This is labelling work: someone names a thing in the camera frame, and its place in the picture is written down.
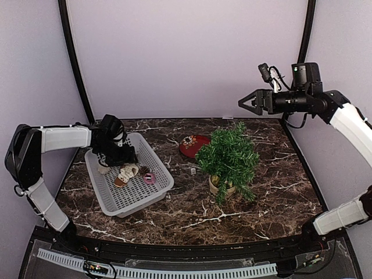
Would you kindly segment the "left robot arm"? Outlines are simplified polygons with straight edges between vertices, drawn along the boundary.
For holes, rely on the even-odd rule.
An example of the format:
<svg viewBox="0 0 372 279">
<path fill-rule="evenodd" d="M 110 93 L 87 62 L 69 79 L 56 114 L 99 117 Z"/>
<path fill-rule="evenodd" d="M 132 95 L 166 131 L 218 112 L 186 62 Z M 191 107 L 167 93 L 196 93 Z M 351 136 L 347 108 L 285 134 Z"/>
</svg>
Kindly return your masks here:
<svg viewBox="0 0 372 279">
<path fill-rule="evenodd" d="M 71 231 L 73 222 L 62 211 L 43 179 L 42 155 L 47 152 L 91 148 L 103 155 L 108 167 L 136 163 L 135 149 L 125 143 L 127 134 L 123 123 L 112 115 L 105 115 L 98 124 L 75 123 L 68 126 L 29 126 L 20 124 L 9 144 L 5 167 L 15 180 L 17 196 L 25 196 L 36 214 L 54 231 L 62 233 L 59 243 L 69 253 L 78 253 L 82 241 Z"/>
</svg>

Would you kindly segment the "knit doll ornament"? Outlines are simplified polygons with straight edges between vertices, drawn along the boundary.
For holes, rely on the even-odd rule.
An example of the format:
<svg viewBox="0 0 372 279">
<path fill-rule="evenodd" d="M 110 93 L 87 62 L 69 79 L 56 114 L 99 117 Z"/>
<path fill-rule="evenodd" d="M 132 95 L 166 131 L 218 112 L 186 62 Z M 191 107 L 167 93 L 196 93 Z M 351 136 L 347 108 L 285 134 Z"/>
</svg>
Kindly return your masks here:
<svg viewBox="0 0 372 279">
<path fill-rule="evenodd" d="M 114 181 L 114 185 L 118 188 L 126 186 L 129 180 L 135 177 L 139 172 L 139 168 L 136 164 L 124 164 L 120 168 L 119 174 Z"/>
</svg>

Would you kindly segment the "red floral plate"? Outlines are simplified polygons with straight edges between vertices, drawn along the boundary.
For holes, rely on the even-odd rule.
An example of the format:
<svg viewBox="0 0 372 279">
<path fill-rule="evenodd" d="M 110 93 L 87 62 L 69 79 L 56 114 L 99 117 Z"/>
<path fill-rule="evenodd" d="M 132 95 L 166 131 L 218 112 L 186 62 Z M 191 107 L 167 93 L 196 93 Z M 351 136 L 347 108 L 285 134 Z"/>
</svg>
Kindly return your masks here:
<svg viewBox="0 0 372 279">
<path fill-rule="evenodd" d="M 203 135 L 189 135 L 179 143 L 179 150 L 184 156 L 195 159 L 195 155 L 204 146 L 210 143 L 210 138 Z"/>
</svg>

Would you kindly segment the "beige fluffy ornament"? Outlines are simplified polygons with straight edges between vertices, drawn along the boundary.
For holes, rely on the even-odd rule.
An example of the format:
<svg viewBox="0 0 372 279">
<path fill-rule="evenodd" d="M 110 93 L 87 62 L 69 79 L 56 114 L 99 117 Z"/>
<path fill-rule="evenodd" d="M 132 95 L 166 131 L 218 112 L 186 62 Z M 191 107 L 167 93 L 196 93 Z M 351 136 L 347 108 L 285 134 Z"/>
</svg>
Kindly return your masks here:
<svg viewBox="0 0 372 279">
<path fill-rule="evenodd" d="M 101 174 L 101 175 L 105 175 L 107 174 L 108 172 L 110 172 L 111 168 L 110 167 L 106 167 L 106 166 L 101 166 L 99 165 L 98 168 L 97 168 L 98 172 Z"/>
</svg>

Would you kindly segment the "small potted christmas tree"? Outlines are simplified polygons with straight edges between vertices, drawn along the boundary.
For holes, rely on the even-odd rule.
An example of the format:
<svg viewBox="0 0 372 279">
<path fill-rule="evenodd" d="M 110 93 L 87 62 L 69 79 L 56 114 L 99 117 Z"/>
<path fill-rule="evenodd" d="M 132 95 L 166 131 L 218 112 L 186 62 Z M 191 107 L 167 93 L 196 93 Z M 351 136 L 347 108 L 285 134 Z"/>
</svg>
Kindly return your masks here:
<svg viewBox="0 0 372 279">
<path fill-rule="evenodd" d="M 216 203 L 225 202 L 228 190 L 236 191 L 252 202 L 255 194 L 249 184 L 255 176 L 259 154 L 246 135 L 246 125 L 238 122 L 231 128 L 219 128 L 211 134 L 210 143 L 203 145 L 195 159 L 201 170 L 216 179 Z"/>
</svg>

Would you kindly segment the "white plastic basket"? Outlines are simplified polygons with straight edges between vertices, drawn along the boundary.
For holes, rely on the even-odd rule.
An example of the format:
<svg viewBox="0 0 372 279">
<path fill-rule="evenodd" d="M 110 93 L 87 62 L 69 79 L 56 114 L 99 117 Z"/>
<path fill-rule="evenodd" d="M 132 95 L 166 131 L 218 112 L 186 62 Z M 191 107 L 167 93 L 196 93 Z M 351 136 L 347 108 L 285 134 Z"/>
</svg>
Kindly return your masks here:
<svg viewBox="0 0 372 279">
<path fill-rule="evenodd" d="M 147 176 L 150 179 L 146 180 L 137 173 L 126 185 L 117 187 L 115 179 L 124 173 L 120 166 L 111 167 L 109 172 L 102 174 L 99 168 L 105 157 L 96 155 L 91 150 L 84 156 L 98 203 L 102 212 L 110 217 L 124 218 L 158 202 L 174 185 L 174 178 L 141 134 L 129 134 L 125 143 L 134 147 L 138 159 L 137 168 L 147 167 Z"/>
</svg>

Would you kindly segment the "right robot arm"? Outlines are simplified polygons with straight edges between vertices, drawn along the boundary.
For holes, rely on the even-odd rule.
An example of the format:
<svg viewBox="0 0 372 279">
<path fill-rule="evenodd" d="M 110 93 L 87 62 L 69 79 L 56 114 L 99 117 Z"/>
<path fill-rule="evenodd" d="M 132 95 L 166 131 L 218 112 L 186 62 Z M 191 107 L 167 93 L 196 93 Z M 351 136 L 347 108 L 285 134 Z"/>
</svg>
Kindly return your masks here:
<svg viewBox="0 0 372 279">
<path fill-rule="evenodd" d="M 350 100 L 337 90 L 325 91 L 319 66 L 315 62 L 292 64 L 293 85 L 286 91 L 276 67 L 258 66 L 262 79 L 269 89 L 258 89 L 238 101 L 240 108 L 256 115 L 302 112 L 318 116 L 323 122 L 341 133 L 371 163 L 371 124 Z M 371 220 L 371 188 L 312 220 L 302 229 L 296 246 L 309 252 L 319 243 L 319 236 Z"/>
</svg>

